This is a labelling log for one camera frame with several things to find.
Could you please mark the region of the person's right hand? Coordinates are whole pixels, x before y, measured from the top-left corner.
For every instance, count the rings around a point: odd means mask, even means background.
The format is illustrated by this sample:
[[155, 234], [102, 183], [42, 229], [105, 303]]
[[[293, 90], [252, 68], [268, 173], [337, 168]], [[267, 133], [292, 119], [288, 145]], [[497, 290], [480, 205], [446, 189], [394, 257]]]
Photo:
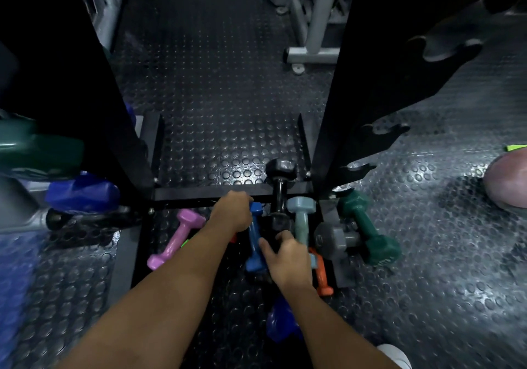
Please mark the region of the person's right hand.
[[280, 232], [276, 239], [280, 241], [278, 258], [267, 266], [280, 292], [286, 295], [300, 288], [312, 287], [312, 267], [307, 247], [288, 230]]

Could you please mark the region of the small blue dumbbell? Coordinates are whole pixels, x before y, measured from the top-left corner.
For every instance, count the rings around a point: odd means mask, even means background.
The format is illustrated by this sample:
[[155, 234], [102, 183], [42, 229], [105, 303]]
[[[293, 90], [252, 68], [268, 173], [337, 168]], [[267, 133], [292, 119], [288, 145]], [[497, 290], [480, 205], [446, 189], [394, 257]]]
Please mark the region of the small blue dumbbell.
[[259, 218], [263, 214], [263, 206], [259, 202], [252, 201], [249, 204], [249, 210], [252, 215], [252, 222], [248, 227], [251, 253], [246, 260], [245, 270], [250, 274], [263, 276], [268, 273], [267, 263], [259, 246], [259, 239], [261, 238]]

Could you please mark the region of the black hex dumbbell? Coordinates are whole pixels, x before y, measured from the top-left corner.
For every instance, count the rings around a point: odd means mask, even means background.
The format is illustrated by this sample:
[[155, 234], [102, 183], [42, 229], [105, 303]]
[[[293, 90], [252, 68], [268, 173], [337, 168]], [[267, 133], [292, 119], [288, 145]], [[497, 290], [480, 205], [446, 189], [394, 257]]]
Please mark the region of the black hex dumbbell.
[[280, 233], [291, 230], [291, 219], [286, 213], [287, 189], [297, 178], [297, 165], [289, 160], [275, 158], [266, 165], [266, 174], [273, 184], [273, 199], [270, 205], [271, 229]]

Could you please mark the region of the person's left forearm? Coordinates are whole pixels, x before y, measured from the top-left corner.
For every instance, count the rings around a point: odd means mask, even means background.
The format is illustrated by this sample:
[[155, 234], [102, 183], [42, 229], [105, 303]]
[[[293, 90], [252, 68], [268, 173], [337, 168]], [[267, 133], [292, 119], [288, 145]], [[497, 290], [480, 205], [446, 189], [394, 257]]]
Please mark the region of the person's left forearm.
[[247, 227], [209, 221], [112, 306], [56, 369], [178, 369], [206, 311], [227, 246]]

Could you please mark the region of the person's right forearm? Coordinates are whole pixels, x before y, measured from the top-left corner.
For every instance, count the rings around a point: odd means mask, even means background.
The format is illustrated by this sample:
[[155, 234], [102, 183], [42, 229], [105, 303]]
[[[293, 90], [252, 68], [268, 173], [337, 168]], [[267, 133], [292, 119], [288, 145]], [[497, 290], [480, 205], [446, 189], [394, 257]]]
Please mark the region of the person's right forearm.
[[313, 287], [284, 297], [304, 336], [313, 369], [402, 369], [355, 332]]

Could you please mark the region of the light blue dumbbell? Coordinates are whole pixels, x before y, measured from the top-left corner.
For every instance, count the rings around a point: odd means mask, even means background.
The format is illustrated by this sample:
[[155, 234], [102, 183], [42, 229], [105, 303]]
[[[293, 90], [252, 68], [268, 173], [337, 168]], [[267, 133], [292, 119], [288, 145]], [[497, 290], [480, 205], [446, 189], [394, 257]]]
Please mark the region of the light blue dumbbell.
[[317, 210], [315, 200], [309, 197], [293, 197], [287, 200], [286, 206], [289, 212], [295, 215], [295, 238], [308, 247], [308, 215]]

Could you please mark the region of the orange dumbbell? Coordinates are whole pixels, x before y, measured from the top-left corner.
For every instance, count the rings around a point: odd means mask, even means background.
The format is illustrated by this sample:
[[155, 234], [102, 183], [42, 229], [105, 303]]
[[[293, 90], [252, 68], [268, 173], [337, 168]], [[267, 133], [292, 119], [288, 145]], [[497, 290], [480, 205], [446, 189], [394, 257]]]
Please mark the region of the orange dumbbell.
[[333, 287], [329, 286], [327, 275], [326, 275], [326, 268], [325, 268], [325, 262], [323, 257], [316, 252], [316, 250], [313, 247], [309, 247], [308, 251], [310, 253], [310, 257], [313, 258], [312, 262], [315, 262], [316, 265], [313, 267], [315, 270], [315, 275], [317, 277], [317, 293], [321, 297], [327, 297], [332, 296], [334, 293]]

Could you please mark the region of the grey dumbbell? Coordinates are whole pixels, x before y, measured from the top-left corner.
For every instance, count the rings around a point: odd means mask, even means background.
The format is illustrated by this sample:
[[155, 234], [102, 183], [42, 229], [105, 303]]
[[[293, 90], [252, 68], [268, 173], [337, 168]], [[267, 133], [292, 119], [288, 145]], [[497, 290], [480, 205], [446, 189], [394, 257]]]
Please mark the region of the grey dumbbell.
[[320, 223], [313, 233], [316, 251], [325, 259], [337, 259], [348, 255], [348, 250], [363, 242], [360, 233], [348, 224]]

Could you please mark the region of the purple dumbbell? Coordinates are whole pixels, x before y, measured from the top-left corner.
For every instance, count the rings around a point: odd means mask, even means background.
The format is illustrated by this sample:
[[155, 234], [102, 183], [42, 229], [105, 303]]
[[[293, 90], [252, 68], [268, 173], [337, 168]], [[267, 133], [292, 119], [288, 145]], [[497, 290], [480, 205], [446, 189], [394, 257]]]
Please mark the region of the purple dumbbell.
[[207, 219], [191, 209], [181, 209], [177, 214], [179, 226], [164, 251], [159, 254], [152, 254], [147, 260], [147, 266], [155, 271], [177, 252], [184, 242], [188, 239], [190, 232], [194, 229], [201, 229]]

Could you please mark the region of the small green dumbbell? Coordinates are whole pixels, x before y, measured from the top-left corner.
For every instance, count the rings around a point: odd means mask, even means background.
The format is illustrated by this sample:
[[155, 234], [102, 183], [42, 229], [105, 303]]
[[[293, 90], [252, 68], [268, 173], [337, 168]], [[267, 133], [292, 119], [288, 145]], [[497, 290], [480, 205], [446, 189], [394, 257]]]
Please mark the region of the small green dumbbell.
[[339, 198], [337, 210], [340, 217], [356, 223], [362, 241], [361, 256], [367, 265], [392, 264], [401, 257], [401, 247], [397, 240], [379, 233], [367, 213], [369, 206], [368, 197], [352, 189]]

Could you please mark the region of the black round dumbbell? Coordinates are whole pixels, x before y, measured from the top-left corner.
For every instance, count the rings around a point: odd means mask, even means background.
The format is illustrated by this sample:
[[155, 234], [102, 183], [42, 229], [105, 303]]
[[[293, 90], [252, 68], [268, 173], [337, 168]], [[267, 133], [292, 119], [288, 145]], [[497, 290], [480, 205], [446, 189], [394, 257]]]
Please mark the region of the black round dumbbell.
[[51, 231], [66, 229], [99, 229], [119, 231], [140, 225], [142, 215], [129, 206], [118, 206], [105, 213], [63, 213], [50, 209], [45, 216], [45, 225]]

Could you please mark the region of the black dumbbell rack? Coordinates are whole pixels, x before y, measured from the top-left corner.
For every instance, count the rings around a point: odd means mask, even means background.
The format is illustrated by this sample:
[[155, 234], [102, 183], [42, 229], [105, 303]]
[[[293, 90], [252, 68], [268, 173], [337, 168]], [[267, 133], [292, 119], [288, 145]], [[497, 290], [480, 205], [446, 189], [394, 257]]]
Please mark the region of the black dumbbell rack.
[[[364, 122], [388, 111], [374, 112], [369, 91], [397, 66], [398, 50], [406, 39], [427, 33], [437, 23], [478, 0], [354, 0], [335, 70], [326, 116], [312, 162], [311, 185], [296, 186], [299, 194], [362, 180], [373, 168], [346, 168], [377, 153], [368, 147], [354, 155], [345, 151]], [[204, 26], [248, 23], [263, 0], [154, 0], [175, 13], [176, 25], [186, 27], [185, 15]], [[162, 188], [155, 195], [151, 164], [124, 106], [122, 94], [89, 19], [83, 0], [0, 0], [0, 45], [18, 64], [0, 94], [0, 108], [36, 121], [36, 136], [80, 140], [80, 169], [113, 181], [125, 202], [142, 216], [154, 206], [184, 199], [198, 206], [217, 198], [204, 187]]]

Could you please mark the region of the large dark green dumbbell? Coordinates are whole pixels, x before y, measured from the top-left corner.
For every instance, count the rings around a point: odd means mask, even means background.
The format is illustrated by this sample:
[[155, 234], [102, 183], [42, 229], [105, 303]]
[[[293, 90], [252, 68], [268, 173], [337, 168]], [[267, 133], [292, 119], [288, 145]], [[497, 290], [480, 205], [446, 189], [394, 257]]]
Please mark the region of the large dark green dumbbell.
[[0, 119], [0, 176], [51, 182], [81, 174], [82, 140], [40, 133], [35, 121]]

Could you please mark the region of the pink exercise ball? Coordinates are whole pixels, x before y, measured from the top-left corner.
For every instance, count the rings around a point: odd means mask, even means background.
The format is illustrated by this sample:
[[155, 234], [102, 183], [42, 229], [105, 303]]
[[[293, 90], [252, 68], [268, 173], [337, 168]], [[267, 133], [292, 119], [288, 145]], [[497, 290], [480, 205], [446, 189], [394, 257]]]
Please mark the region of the pink exercise ball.
[[484, 190], [501, 209], [527, 216], [527, 146], [495, 159], [483, 176]]

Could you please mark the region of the white exercise machine frame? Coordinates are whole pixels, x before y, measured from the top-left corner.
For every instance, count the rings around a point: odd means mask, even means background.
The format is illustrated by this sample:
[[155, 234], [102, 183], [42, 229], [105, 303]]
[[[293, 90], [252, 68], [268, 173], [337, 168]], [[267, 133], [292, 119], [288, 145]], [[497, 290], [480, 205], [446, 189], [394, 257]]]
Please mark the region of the white exercise machine frame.
[[343, 30], [352, 0], [270, 0], [278, 15], [289, 15], [296, 46], [285, 48], [283, 61], [294, 74], [302, 75], [307, 64], [336, 64], [341, 42], [324, 47], [326, 32], [332, 26]]

